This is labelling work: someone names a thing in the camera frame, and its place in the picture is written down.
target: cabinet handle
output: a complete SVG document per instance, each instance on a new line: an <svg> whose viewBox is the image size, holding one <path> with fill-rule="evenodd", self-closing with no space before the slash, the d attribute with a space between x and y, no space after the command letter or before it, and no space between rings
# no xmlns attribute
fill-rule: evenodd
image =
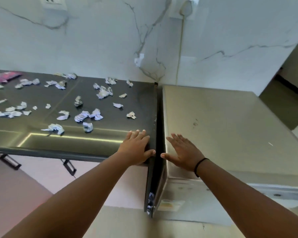
<svg viewBox="0 0 298 238"><path fill-rule="evenodd" d="M1 155L0 160L14 170L18 170L21 167L21 164L8 155Z"/></svg>
<svg viewBox="0 0 298 238"><path fill-rule="evenodd" d="M74 176L76 173L76 169L75 167L72 165L72 163L70 162L70 160L62 160L63 161L63 165L65 166L65 168L67 169L67 171L70 173L71 176Z"/></svg>

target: black countertop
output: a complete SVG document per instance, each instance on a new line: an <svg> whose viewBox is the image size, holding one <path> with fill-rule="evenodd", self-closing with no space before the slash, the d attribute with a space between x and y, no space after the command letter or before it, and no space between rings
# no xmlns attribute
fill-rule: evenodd
<svg viewBox="0 0 298 238"><path fill-rule="evenodd" d="M25 86L16 89L20 79L33 80L38 78L40 85ZM23 72L19 78L15 78L0 89L0 100L8 99L0 104L0 111L8 107L16 107L22 101L26 102L31 110L29 116L2 118L0 117L0 153L23 156L36 156L48 158L66 158L70 160L101 161L115 153L120 142L123 141L129 130L143 130L151 136L149 147L156 147L156 119L157 119L157 85L154 83L135 82L129 87L125 80L118 80L111 85L113 96L102 100L98 99L98 91L93 88L97 83L108 87L105 79L77 77L76 80L68 80L65 90L59 90L55 86L44 87L46 81L64 80L63 77ZM127 93L126 98L119 95ZM76 108L74 101L76 96L81 96L83 106ZM113 106L114 103L123 104L122 109ZM94 130L86 134L83 130L83 122L76 123L74 117L81 111L92 113L99 108L102 120L86 118L84 122L93 123ZM59 121L58 112L68 111L68 120ZM135 112L135 120L127 118L126 114ZM48 128L50 124L60 124L65 132L62 136L52 134L41 129Z"/></svg>

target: label sticker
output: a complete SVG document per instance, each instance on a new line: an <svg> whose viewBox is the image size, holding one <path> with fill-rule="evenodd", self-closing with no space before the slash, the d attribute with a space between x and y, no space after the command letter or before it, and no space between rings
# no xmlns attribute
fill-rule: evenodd
<svg viewBox="0 0 298 238"><path fill-rule="evenodd" d="M184 200L161 200L158 210L176 212L184 203Z"/></svg>

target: person's left hand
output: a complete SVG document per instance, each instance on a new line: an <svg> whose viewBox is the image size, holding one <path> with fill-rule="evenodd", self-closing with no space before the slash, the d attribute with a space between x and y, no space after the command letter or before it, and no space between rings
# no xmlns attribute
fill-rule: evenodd
<svg viewBox="0 0 298 238"><path fill-rule="evenodd" d="M150 139L150 136L145 135L145 130L142 132L139 132L139 130L129 131L126 139L120 144L117 153L125 154L130 161L130 165L141 164L156 153L154 149L144 151Z"/></svg>

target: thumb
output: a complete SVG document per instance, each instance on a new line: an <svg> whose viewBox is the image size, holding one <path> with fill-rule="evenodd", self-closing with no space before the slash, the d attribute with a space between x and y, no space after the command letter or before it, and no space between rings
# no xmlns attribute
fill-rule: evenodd
<svg viewBox="0 0 298 238"><path fill-rule="evenodd" d="M153 156L155 153L156 153L156 151L154 149L150 149L144 153L144 156L145 156L145 158L149 158L149 157Z"/></svg>
<svg viewBox="0 0 298 238"><path fill-rule="evenodd" d="M170 155L170 154L167 154L167 153L162 153L161 155L161 158L163 159L166 159L174 164L176 164L179 160L179 158L177 156L174 156L174 155Z"/></svg>

